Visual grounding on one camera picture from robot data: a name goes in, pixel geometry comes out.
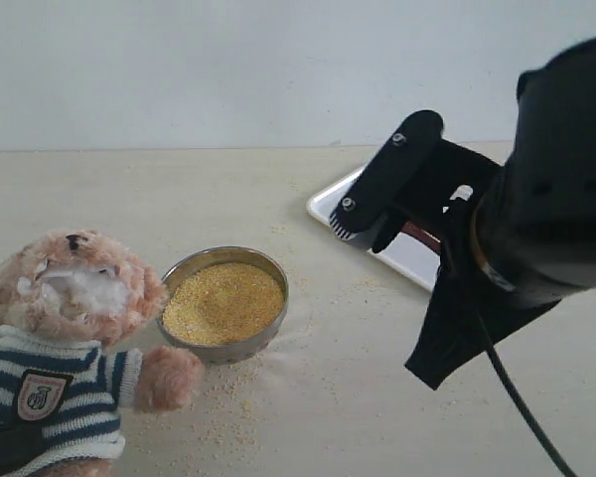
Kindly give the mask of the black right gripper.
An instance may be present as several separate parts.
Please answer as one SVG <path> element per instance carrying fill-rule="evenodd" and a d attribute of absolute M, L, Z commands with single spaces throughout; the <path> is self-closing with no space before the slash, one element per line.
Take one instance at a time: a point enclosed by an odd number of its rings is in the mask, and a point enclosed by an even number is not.
<path fill-rule="evenodd" d="M 529 303 L 493 284 L 470 254 L 470 214 L 459 200 L 446 213 L 447 235 L 422 328 L 404 366 L 432 390 L 485 352 L 482 328 L 501 342 L 558 305 Z"/>

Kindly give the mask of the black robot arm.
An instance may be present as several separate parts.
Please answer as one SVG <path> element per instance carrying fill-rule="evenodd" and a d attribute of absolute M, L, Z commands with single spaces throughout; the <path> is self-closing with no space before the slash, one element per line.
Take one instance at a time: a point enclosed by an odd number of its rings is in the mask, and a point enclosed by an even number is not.
<path fill-rule="evenodd" d="M 596 289 L 596 38 L 517 85 L 515 143 L 453 206 L 406 368 L 431 389 L 572 295 Z"/>

